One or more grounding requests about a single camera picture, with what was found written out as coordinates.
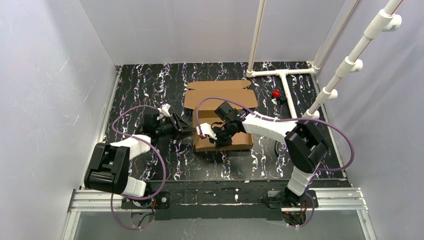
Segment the brown cardboard box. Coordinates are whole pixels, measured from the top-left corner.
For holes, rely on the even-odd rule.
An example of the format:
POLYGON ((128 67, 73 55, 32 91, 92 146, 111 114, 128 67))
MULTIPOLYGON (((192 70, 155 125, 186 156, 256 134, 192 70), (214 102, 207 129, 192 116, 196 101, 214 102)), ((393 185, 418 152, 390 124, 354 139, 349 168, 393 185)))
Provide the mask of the brown cardboard box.
POLYGON ((242 126, 244 109, 258 107, 249 80, 195 81, 187 85, 184 108, 192 110, 196 152, 247 151, 253 136, 242 126))

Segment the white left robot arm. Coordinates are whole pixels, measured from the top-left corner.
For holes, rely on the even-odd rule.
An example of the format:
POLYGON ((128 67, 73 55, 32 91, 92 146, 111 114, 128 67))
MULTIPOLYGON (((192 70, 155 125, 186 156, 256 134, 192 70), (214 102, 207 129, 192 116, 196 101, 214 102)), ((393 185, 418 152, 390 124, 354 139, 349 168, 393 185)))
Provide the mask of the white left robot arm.
POLYGON ((182 140, 195 128, 165 104, 144 110, 134 134, 113 143, 95 145, 84 176, 91 190, 135 198, 146 196, 147 183, 129 176, 130 160, 149 152, 162 137, 182 140))

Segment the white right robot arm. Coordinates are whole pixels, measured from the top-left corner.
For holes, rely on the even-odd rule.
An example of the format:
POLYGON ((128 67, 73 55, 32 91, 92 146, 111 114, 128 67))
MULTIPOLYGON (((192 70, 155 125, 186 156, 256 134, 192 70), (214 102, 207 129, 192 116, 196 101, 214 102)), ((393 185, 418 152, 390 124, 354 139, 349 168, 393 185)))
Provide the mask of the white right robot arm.
POLYGON ((329 151, 327 141, 313 121, 278 119, 256 111, 237 110, 227 101, 215 113, 224 124, 212 127, 211 143, 217 148, 230 146, 232 137, 238 133, 261 135, 282 143, 294 165, 285 192, 298 197, 305 193, 318 165, 329 151))

